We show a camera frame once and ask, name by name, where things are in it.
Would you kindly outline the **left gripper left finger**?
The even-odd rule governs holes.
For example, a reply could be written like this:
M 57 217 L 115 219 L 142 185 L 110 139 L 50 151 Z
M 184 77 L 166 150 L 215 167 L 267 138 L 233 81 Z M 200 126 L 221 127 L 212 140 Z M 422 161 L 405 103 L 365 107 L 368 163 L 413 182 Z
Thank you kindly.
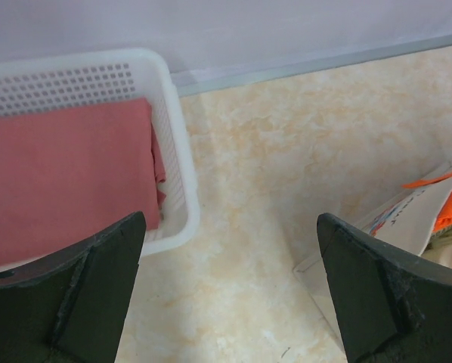
M 136 212 L 33 262 L 0 272 L 0 362 L 113 362 L 139 267 Z

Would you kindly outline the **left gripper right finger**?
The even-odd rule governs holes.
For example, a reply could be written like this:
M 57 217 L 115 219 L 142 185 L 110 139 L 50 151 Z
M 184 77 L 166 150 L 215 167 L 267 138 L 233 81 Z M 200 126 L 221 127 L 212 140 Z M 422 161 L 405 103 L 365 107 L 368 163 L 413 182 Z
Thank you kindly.
M 317 239 L 349 362 L 452 362 L 452 269 L 323 213 Z

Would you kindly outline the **canvas bag with orange handles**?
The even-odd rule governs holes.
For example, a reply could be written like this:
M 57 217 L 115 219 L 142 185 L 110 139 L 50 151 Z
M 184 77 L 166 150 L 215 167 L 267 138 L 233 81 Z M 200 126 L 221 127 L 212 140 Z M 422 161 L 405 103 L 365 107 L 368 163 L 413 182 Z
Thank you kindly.
M 452 165 L 444 163 L 354 223 L 362 232 L 422 256 L 429 242 L 452 237 Z

